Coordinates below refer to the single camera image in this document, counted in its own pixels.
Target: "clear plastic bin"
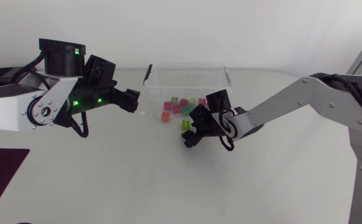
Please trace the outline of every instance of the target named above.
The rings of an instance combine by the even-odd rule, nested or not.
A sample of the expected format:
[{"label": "clear plastic bin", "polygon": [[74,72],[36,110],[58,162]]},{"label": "clear plastic bin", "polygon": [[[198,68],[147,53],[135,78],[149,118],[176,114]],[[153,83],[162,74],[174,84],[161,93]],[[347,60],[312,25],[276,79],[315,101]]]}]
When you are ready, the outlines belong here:
[{"label": "clear plastic bin", "polygon": [[[226,89],[232,92],[233,85],[228,69],[221,63],[168,63],[152,65],[151,72],[144,80],[144,89],[149,93],[155,109],[155,116],[162,122],[164,102],[173,97],[196,100],[206,98],[210,93]],[[191,121],[189,115],[170,113],[169,122]]]}]

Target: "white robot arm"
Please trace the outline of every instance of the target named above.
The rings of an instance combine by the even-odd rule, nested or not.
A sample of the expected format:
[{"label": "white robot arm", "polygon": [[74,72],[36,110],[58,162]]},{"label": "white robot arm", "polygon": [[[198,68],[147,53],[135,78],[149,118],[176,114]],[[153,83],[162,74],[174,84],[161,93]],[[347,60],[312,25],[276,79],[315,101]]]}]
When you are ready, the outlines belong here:
[{"label": "white robot arm", "polygon": [[[85,138],[86,111],[112,103],[135,112],[139,92],[114,88],[115,64],[94,55],[84,64],[84,45],[47,39],[39,44],[40,55],[15,72],[9,83],[0,83],[1,130],[28,131],[58,124]],[[43,59],[45,72],[33,70]],[[72,118],[77,113],[83,130]]]}]

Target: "white table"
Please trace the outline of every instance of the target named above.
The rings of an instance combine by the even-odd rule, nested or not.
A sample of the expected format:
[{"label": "white table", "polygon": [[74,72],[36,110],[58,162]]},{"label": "white table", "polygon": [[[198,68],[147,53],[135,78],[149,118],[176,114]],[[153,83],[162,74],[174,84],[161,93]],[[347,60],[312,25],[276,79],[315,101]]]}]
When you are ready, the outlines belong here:
[{"label": "white table", "polygon": [[[141,91],[138,110],[89,111],[86,139],[60,126],[0,131],[0,147],[30,149],[0,198],[0,223],[348,223],[356,158],[346,127],[305,106],[233,152],[218,138],[188,149],[180,124],[156,121],[145,72],[116,71],[117,88]],[[246,110],[298,79],[230,74],[231,104]]]}]

